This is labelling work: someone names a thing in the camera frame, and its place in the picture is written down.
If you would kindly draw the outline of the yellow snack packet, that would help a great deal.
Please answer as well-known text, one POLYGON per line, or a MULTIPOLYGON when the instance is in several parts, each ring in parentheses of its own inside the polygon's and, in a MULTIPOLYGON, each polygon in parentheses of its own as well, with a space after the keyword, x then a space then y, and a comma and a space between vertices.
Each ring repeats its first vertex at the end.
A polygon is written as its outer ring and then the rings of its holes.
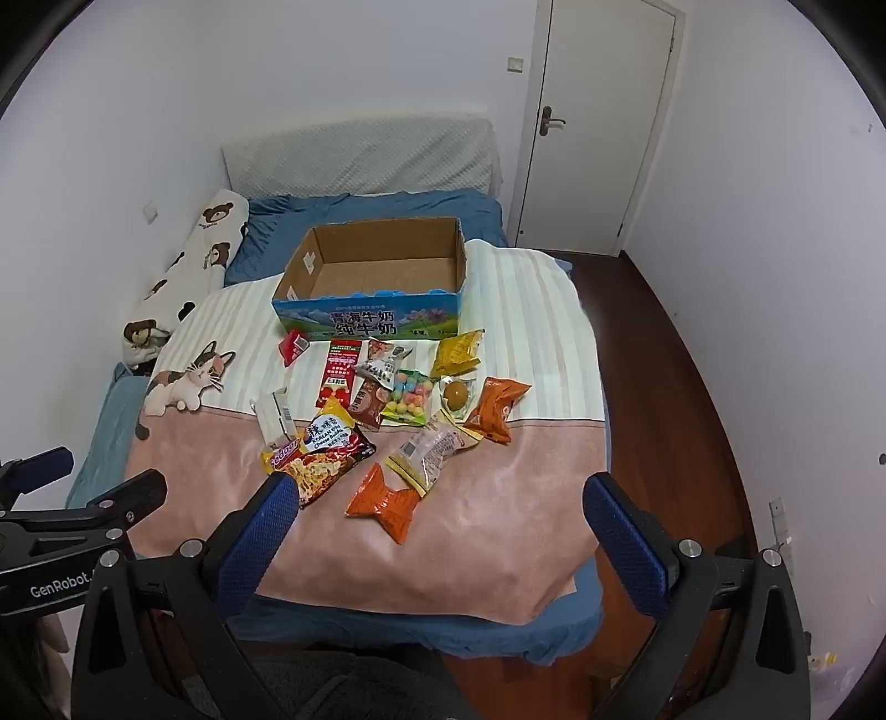
POLYGON ((430 373, 432 381, 439 381, 443 377, 458 377, 476 369, 481 364, 479 348, 483 335, 485 330, 478 328, 443 339, 437 347, 432 363, 430 373))

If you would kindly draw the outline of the small red snack packet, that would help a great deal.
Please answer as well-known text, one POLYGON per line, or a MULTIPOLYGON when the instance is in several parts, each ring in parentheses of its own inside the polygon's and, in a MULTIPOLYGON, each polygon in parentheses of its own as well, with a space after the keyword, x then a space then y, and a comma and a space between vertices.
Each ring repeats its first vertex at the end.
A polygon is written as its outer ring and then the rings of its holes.
POLYGON ((289 368, 310 349, 311 341, 300 330, 293 328, 278 343, 282 366, 289 368))

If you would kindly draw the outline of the white wall socket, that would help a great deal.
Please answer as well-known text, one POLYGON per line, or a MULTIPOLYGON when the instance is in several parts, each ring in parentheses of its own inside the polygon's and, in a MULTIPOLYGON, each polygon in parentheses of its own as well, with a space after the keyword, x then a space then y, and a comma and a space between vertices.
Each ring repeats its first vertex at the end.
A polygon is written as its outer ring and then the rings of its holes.
POLYGON ((144 205, 143 214, 148 225, 152 225, 153 222, 158 219, 158 210, 154 207, 154 203, 147 203, 144 205))
POLYGON ((793 561, 793 536, 787 519, 784 501, 775 498, 769 502, 770 523, 774 531, 775 549, 781 555, 782 562, 790 576, 795 574, 795 561, 793 561))

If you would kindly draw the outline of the clear white snack packet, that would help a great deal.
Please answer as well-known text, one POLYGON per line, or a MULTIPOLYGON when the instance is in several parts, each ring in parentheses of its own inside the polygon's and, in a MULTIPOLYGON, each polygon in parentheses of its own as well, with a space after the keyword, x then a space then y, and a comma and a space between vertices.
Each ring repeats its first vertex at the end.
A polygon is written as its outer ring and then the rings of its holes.
POLYGON ((262 394, 251 402, 251 407, 266 449, 282 449, 296 438, 296 424, 291 417, 289 394, 285 388, 262 394))

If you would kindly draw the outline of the white wall socket right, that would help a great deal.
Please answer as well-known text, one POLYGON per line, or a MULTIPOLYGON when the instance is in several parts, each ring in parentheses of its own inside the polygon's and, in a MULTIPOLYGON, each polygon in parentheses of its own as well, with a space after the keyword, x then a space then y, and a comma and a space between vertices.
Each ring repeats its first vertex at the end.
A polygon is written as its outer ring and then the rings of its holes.
POLYGON ((793 561, 793 536, 787 519, 784 501, 775 498, 769 502, 770 523, 774 531, 775 549, 781 555, 782 562, 790 576, 795 574, 795 561, 793 561))

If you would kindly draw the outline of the white brown snack packet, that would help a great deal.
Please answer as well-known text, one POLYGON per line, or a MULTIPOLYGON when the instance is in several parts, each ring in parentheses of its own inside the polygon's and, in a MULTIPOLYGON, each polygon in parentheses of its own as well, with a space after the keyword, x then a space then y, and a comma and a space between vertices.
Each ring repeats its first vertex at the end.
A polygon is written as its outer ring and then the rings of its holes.
POLYGON ((367 357, 354 366, 354 373, 357 377, 374 381, 386 390, 392 390, 396 374, 410 354, 411 349, 404 345, 369 339, 367 357))

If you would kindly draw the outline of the clear yellow pastry packet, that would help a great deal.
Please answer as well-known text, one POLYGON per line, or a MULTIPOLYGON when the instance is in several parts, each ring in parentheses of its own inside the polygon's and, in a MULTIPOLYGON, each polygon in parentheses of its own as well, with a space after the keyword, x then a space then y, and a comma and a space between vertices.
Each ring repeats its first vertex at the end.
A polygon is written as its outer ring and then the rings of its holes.
POLYGON ((386 459, 389 470, 425 498, 440 480, 446 462, 482 443, 483 435, 462 426, 441 408, 417 434, 411 435, 386 459))

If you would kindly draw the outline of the instant noodle packet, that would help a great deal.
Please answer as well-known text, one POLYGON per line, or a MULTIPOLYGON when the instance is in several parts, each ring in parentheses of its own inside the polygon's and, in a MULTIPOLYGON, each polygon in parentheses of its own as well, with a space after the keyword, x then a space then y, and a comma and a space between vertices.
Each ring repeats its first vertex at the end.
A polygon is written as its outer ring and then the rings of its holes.
POLYGON ((264 450, 261 465, 268 476, 284 472, 296 483, 299 507, 317 501, 359 462, 377 451, 338 399, 329 398, 316 417, 280 449, 264 450))

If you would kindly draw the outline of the packaged braised egg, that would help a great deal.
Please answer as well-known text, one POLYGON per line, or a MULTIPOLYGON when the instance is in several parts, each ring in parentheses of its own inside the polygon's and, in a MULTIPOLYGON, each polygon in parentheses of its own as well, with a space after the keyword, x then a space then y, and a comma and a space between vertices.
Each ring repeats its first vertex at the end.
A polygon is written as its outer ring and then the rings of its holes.
POLYGON ((477 398, 477 379, 472 373, 458 377, 445 375, 439 381, 441 406, 456 421, 464 421, 472 411, 477 398))

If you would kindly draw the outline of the colourful candy balls bag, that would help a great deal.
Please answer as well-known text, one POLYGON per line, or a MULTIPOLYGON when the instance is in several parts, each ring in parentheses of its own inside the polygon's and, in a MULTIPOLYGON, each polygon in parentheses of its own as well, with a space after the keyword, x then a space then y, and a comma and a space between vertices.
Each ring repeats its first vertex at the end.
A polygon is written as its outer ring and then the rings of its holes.
POLYGON ((432 390, 434 384, 425 373, 401 369, 394 375, 394 385, 382 409, 382 419, 415 428, 425 426, 430 415, 432 390))

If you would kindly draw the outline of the orange snack packet front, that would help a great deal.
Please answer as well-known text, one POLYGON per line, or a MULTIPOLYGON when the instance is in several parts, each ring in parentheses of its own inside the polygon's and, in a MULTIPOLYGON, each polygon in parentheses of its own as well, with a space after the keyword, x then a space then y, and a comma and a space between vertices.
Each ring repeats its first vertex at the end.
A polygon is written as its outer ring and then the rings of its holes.
POLYGON ((403 544, 409 537, 414 510, 419 502, 419 493, 411 487, 399 491, 390 489, 384 481, 382 467, 374 464, 348 503, 346 516, 374 519, 395 543, 403 544))

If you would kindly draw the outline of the bear print long pillow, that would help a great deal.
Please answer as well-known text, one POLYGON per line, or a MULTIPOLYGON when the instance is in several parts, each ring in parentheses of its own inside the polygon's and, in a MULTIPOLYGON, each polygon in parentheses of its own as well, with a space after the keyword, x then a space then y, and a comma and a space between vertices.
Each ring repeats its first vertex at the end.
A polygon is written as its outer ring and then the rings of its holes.
POLYGON ((230 189, 221 189, 201 210, 173 264, 123 326, 126 366, 154 362, 186 316, 221 290, 226 269, 248 232, 248 219, 248 200, 230 189))

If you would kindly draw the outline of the white bedroom door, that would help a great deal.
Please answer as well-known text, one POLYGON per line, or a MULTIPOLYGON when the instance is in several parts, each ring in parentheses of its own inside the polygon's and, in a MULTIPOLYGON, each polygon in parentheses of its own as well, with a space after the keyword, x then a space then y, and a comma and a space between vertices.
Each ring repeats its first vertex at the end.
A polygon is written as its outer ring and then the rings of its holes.
POLYGON ((670 104, 685 30, 671 2, 542 2, 508 231, 520 248, 616 255, 670 104), (566 120, 539 135, 545 105, 566 120))

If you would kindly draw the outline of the orange snack packet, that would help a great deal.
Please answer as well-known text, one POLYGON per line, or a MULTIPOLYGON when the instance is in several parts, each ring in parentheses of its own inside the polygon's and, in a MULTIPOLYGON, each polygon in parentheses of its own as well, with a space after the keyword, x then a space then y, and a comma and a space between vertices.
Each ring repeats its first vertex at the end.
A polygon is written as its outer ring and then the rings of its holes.
POLYGON ((395 543, 403 544, 409 537, 414 510, 419 502, 419 493, 411 487, 399 491, 390 489, 384 481, 382 467, 374 464, 348 503, 346 516, 374 519, 395 543))
POLYGON ((508 417, 532 386, 511 378, 487 377, 475 408, 462 426, 498 444, 509 444, 508 417))

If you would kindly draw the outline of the long red snack packet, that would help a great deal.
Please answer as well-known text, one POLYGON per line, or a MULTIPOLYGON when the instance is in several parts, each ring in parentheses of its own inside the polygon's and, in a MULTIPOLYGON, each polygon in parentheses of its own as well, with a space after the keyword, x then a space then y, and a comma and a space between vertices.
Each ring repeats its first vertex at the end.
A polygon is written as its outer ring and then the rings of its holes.
POLYGON ((343 407, 350 405, 361 349, 362 342, 356 339, 333 339, 329 343, 317 394, 317 408, 323 408, 329 399, 337 400, 343 407))

